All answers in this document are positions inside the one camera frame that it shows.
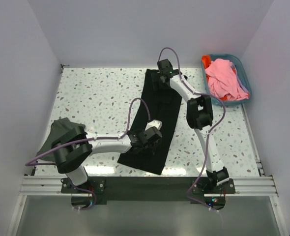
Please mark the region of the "black t shirt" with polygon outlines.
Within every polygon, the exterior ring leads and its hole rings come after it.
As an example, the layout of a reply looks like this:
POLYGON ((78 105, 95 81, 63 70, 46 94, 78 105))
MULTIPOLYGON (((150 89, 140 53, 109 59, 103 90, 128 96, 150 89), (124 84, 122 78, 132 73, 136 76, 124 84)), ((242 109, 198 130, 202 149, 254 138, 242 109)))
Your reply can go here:
POLYGON ((118 163, 127 167, 160 175, 165 167, 169 148, 173 139, 181 96, 173 89, 155 91, 152 85, 152 74, 157 70, 147 69, 141 99, 147 106, 141 104, 133 119, 130 130, 139 132, 159 131, 162 138, 154 148, 145 148, 137 154, 131 150, 121 154, 118 163))

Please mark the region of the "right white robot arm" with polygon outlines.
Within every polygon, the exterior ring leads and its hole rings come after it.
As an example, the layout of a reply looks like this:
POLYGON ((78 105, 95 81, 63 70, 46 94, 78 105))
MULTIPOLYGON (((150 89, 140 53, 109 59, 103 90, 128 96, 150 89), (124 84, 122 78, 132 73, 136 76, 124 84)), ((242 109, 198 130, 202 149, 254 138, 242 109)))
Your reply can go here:
POLYGON ((210 192, 218 193, 224 188, 224 182, 229 180, 229 173, 210 131, 214 127, 211 96, 195 90, 168 59, 158 61, 157 67, 158 72, 152 75, 153 89, 173 89, 186 102, 187 123, 196 132, 206 157, 206 186, 210 192))

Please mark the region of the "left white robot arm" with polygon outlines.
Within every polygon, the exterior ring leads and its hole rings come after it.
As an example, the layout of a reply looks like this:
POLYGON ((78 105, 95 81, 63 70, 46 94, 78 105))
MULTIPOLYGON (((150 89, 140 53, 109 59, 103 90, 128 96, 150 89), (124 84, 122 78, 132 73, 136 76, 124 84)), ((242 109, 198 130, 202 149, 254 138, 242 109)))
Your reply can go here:
POLYGON ((55 140, 52 150, 58 172, 68 177, 77 192, 84 193, 89 189, 89 180, 82 163, 89 155, 107 152, 154 152, 161 139, 161 132, 152 125, 145 130, 129 131, 123 137, 106 135, 92 138, 87 138, 87 132, 79 126, 55 140))

